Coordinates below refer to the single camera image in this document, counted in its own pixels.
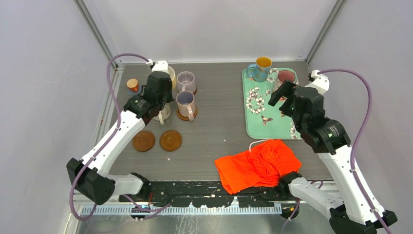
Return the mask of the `orange cloth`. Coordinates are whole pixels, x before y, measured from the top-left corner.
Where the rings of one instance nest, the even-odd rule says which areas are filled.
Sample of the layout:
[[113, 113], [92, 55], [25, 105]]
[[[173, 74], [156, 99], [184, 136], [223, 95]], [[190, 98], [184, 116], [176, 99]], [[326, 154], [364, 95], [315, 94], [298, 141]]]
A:
[[267, 140], [250, 150], [215, 160], [221, 184], [229, 194], [250, 187], [276, 187], [279, 179], [298, 172], [302, 163], [279, 139]]

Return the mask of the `cream white mug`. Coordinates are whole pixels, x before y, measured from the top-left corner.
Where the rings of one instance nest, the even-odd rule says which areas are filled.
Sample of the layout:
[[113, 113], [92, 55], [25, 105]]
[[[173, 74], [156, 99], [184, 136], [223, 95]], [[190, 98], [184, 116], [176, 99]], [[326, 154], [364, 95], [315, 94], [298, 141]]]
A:
[[177, 79], [176, 79], [176, 73], [175, 70], [169, 66], [168, 67], [168, 73], [170, 75], [171, 81], [172, 81], [172, 89], [175, 90], [176, 89], [176, 85], [177, 85]]

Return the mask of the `blue mug yellow inside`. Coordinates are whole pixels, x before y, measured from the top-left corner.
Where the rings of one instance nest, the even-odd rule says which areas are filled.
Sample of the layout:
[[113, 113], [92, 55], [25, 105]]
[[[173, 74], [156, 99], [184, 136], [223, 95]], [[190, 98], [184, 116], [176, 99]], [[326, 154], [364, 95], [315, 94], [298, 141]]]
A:
[[264, 82], [271, 70], [272, 60], [268, 57], [259, 57], [254, 64], [251, 64], [246, 69], [246, 75], [256, 82]]

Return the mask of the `blue round coaster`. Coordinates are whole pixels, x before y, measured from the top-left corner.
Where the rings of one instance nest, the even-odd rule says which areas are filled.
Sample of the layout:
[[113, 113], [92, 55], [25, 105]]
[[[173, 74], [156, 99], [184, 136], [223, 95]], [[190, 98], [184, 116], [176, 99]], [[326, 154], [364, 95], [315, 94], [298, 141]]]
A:
[[128, 95], [134, 96], [134, 95], [140, 94], [142, 91], [142, 86], [137, 86], [136, 88], [137, 88], [137, 91], [134, 91], [133, 89], [127, 87], [126, 90], [127, 90]]

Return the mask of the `lilac ceramic mug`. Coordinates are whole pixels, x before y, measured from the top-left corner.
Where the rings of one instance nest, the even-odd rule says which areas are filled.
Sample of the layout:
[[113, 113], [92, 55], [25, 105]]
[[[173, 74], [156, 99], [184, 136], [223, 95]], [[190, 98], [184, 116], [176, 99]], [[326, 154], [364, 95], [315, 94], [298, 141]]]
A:
[[178, 92], [190, 91], [193, 93], [195, 86], [197, 86], [195, 75], [192, 72], [183, 71], [178, 74], [176, 85]]

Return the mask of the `green floral tray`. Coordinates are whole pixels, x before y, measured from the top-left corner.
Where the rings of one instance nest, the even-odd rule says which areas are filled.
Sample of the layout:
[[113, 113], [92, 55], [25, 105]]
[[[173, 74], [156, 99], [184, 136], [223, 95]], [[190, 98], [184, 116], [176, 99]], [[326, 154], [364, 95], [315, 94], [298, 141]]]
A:
[[268, 105], [271, 94], [282, 84], [278, 79], [281, 71], [291, 72], [294, 83], [299, 84], [297, 73], [290, 68], [272, 68], [264, 82], [256, 82], [246, 75], [246, 70], [242, 71], [246, 132], [253, 139], [301, 139], [292, 119], [279, 110], [286, 99], [282, 97], [275, 106]]

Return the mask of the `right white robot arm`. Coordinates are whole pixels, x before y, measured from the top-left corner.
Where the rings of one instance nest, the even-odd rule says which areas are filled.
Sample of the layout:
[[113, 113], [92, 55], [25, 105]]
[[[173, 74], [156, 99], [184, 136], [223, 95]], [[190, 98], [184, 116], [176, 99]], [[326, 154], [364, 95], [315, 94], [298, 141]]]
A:
[[297, 172], [280, 177], [279, 195], [311, 205], [337, 234], [375, 234], [379, 228], [396, 223], [396, 214], [384, 209], [369, 189], [352, 156], [353, 144], [343, 125], [325, 116], [324, 97], [318, 89], [285, 81], [271, 94], [269, 105], [274, 106], [281, 98], [285, 102], [280, 111], [292, 118], [301, 138], [327, 167], [341, 198], [315, 187]]

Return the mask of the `pink floral mug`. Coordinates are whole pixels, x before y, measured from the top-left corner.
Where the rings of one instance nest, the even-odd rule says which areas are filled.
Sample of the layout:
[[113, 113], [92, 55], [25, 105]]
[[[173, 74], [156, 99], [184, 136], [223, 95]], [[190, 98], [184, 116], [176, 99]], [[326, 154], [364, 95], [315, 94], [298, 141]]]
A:
[[285, 81], [291, 81], [295, 83], [296, 81], [296, 76], [293, 72], [288, 71], [288, 70], [281, 70], [278, 71], [277, 77], [275, 79], [275, 84], [272, 88], [272, 91], [276, 91], [280, 88], [280, 86], [285, 82]]

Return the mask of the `green inside mug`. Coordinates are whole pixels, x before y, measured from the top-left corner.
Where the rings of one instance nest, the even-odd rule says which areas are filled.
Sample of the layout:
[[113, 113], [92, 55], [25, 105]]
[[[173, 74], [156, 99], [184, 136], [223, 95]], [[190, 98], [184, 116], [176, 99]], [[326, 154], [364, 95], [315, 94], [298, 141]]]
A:
[[153, 119], [159, 121], [161, 125], [165, 124], [165, 120], [169, 118], [171, 113], [170, 104], [165, 104], [164, 108], [159, 112], [158, 116], [154, 117]]

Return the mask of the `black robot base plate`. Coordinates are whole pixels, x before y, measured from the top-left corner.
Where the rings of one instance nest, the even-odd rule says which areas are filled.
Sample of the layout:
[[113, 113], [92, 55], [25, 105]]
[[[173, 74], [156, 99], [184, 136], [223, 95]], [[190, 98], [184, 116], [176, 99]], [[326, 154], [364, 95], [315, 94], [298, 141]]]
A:
[[138, 202], [163, 207], [196, 208], [205, 205], [208, 208], [228, 207], [235, 201], [242, 208], [270, 207], [278, 201], [293, 201], [296, 198], [288, 195], [280, 187], [250, 187], [235, 194], [228, 193], [219, 181], [149, 181], [136, 195], [129, 197]]

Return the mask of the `small tan cup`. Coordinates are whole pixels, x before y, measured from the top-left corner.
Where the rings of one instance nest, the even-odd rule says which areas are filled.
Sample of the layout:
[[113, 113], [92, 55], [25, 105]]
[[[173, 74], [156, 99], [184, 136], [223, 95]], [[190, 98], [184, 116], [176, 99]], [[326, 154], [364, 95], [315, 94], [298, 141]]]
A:
[[126, 83], [127, 88], [131, 91], [131, 92], [138, 92], [139, 91], [139, 81], [135, 78], [129, 79]]

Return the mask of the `pink mug purple inside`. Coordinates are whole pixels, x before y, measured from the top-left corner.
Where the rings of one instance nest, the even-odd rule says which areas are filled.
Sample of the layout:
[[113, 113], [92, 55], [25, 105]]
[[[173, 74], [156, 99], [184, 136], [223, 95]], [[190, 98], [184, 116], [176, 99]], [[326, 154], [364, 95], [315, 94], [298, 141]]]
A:
[[179, 92], [176, 96], [177, 109], [183, 115], [188, 117], [195, 112], [195, 95], [190, 91]]

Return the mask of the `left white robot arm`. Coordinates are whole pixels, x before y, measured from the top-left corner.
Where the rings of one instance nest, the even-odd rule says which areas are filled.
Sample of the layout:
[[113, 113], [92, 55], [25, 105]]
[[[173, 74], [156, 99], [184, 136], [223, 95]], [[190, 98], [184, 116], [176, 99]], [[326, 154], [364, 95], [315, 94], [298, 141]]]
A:
[[107, 134], [81, 159], [71, 158], [66, 165], [72, 184], [97, 205], [116, 195], [132, 195], [137, 201], [149, 197], [149, 187], [137, 173], [110, 175], [109, 171], [132, 138], [159, 114], [165, 104], [173, 101], [172, 81], [168, 73], [153, 71], [143, 92], [128, 99], [120, 119]]

